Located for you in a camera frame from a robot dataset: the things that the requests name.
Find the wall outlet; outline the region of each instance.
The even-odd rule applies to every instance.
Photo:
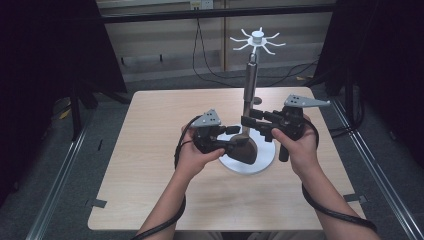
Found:
[[[190,1],[190,9],[191,10],[200,10],[202,9],[202,1]]]
[[[201,9],[213,9],[213,0],[202,0]]]

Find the person's arm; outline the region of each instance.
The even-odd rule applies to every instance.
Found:
[[[172,175],[167,187],[159,198],[153,210],[146,218],[141,226],[137,235],[154,228],[165,221],[171,219],[180,209],[181,203],[184,199],[184,194],[188,185],[208,162],[216,160],[219,156],[224,154],[224,149],[218,149],[208,154],[202,154],[192,141],[194,129],[189,129],[184,136],[184,146],[181,148],[179,162],[177,168]],[[176,224],[153,234],[146,239],[172,239],[174,236]]]
[[[321,206],[347,215],[359,217],[346,203],[327,178],[319,165],[314,131],[306,126],[303,137],[297,141],[291,140],[283,132],[273,129],[272,134],[290,155],[293,171],[299,176],[312,199]],[[342,221],[316,211],[327,239],[380,239],[371,229]]]

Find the person's left arm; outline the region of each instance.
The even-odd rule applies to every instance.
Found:
[[[175,216],[180,209],[190,181],[202,171],[208,162],[216,160],[224,154],[224,149],[218,149],[208,154],[201,153],[192,142],[194,131],[194,129],[189,129],[184,136],[177,168],[137,235]],[[176,223],[146,239],[172,239],[175,227]]]

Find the white circular base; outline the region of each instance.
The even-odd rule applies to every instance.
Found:
[[[221,134],[218,136],[218,139],[229,141],[234,135],[235,134]],[[219,158],[221,163],[228,169],[243,175],[255,174],[265,170],[274,160],[275,144],[274,142],[265,142],[265,137],[261,136],[260,133],[255,129],[250,129],[250,138],[255,141],[256,146],[258,147],[258,154],[256,156],[256,161],[254,164],[249,165],[246,163],[239,162],[233,158],[230,158],[227,154]]]

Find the table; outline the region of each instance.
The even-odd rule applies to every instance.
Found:
[[[281,110],[291,93],[311,97],[309,88],[258,88],[262,111]],[[240,123],[243,89],[162,90],[135,93],[119,134],[88,226],[93,230],[139,229],[174,171],[180,128],[194,116],[214,108],[223,125]],[[320,133],[320,164],[342,194],[354,190],[318,108],[305,114]],[[322,229],[301,193],[290,163],[278,161],[255,175],[239,175],[220,161],[209,163],[187,190],[187,207],[177,230],[275,231]],[[364,217],[358,202],[350,203]]]

